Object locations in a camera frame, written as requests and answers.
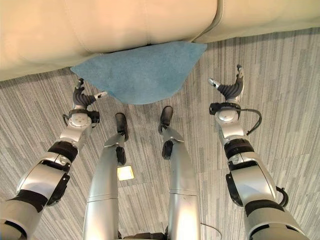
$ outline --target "silver metal panel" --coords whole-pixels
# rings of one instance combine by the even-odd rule
[[[62,170],[38,164],[23,181],[20,189],[33,191],[50,199],[64,174]]]
[[[86,204],[83,226],[84,240],[118,238],[118,199],[92,201]]]
[[[309,238],[286,228],[265,228],[255,233],[252,240],[309,240]]]
[[[198,195],[196,175],[185,145],[173,141],[170,157],[170,193]]]
[[[26,232],[27,239],[30,240],[38,227],[43,211],[37,212],[31,204],[18,200],[2,202],[0,207],[1,222],[8,220],[18,224]]]
[[[257,165],[233,170],[231,174],[244,206],[255,200],[274,201],[270,186]]]
[[[117,152],[125,136],[116,134],[104,145],[91,182],[84,216],[84,240],[114,240],[118,238]]]
[[[163,130],[164,142],[173,136],[173,129]],[[170,197],[168,212],[168,234],[172,240],[200,239],[200,207],[196,175],[183,138],[176,132],[172,140],[170,156]]]
[[[199,240],[198,196],[170,194],[168,234],[171,240]]]
[[[298,232],[300,232],[301,235],[304,235],[300,226],[297,224],[296,220],[291,216],[289,212],[287,212],[287,210],[283,212],[279,209],[264,207],[264,208],[256,209],[252,213],[250,213],[248,217],[246,216],[244,217],[244,225],[245,225],[248,239],[251,232],[256,228],[263,225],[270,225],[272,227],[273,224],[280,224],[280,227],[281,226],[285,227],[286,225],[288,225],[291,228],[294,228]]]

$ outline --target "blue towel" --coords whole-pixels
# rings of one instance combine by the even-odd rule
[[[179,91],[206,44],[168,42],[96,56],[71,70],[126,104],[149,104]]]

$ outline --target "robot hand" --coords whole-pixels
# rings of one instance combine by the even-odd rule
[[[220,93],[225,97],[225,101],[229,103],[239,104],[244,92],[244,69],[241,65],[236,66],[238,74],[236,75],[236,81],[233,85],[223,85],[220,82],[208,79],[210,85],[218,89]]]
[[[106,91],[99,92],[95,95],[85,95],[83,94],[83,90],[85,87],[82,86],[84,84],[84,80],[82,78],[79,79],[77,86],[73,91],[73,104],[74,109],[87,109],[87,107],[93,104],[97,99],[106,96],[108,93]]]

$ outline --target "black joint band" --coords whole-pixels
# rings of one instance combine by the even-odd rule
[[[40,213],[48,202],[48,199],[40,193],[30,190],[20,190],[16,197],[10,200],[22,201],[31,204]]]
[[[74,147],[70,142],[67,141],[57,141],[48,152],[56,153],[65,156],[71,162],[73,162],[78,154],[78,149]]]
[[[48,206],[51,206],[52,204],[60,201],[60,199],[65,194],[65,191],[67,188],[67,183],[68,183],[69,179],[70,179],[70,176],[67,175],[66,173],[62,176],[58,185],[55,187],[50,199],[47,202]]]
[[[118,164],[123,166],[127,162],[125,149],[121,146],[118,146],[116,149],[116,158],[118,160]]]
[[[170,160],[173,146],[174,146],[174,143],[170,140],[166,141],[163,144],[162,153],[161,153],[163,159]]]
[[[237,138],[224,145],[224,152],[226,157],[229,159],[236,154],[254,152],[254,148],[248,140]]]
[[[14,222],[12,222],[12,221],[8,221],[8,220],[6,220],[6,221],[4,222],[4,224],[5,224],[5,225],[9,225],[9,226],[17,229],[17,230],[24,236],[24,238],[27,239],[27,233],[26,233],[26,231],[25,231],[20,225],[14,223]]]
[[[246,216],[248,217],[254,210],[257,209],[263,209],[263,208],[271,208],[271,209],[278,209],[282,212],[284,212],[284,208],[276,203],[275,201],[271,200],[256,200],[256,201],[251,201],[245,205],[245,213]]]

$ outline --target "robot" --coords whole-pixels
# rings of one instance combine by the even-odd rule
[[[224,148],[230,173],[226,182],[232,201],[244,207],[245,232],[248,240],[307,240],[294,218],[285,209],[288,195],[275,185],[254,151],[246,135],[261,123],[262,116],[254,109],[241,109],[244,91],[244,70],[238,65],[236,82],[223,85],[209,83],[225,97],[223,103],[212,103],[218,136]],[[70,176],[68,172],[86,138],[99,123],[97,111],[87,107],[106,92],[87,96],[83,79],[73,92],[74,107],[64,115],[67,127],[59,139],[22,177],[16,196],[5,201],[0,212],[0,231],[3,240],[31,239],[46,206],[62,198]],[[246,134],[239,124],[242,111],[259,114],[259,121]],[[161,113],[158,132],[163,136],[162,157],[170,162],[168,227],[165,233],[140,233],[125,239],[200,240],[200,210],[196,175],[183,137],[170,126],[173,108],[166,106]],[[84,240],[116,240],[118,231],[117,167],[126,163],[125,142],[129,139],[126,116],[115,115],[116,134],[104,144],[94,173],[85,210]],[[283,194],[276,202],[276,191]]]

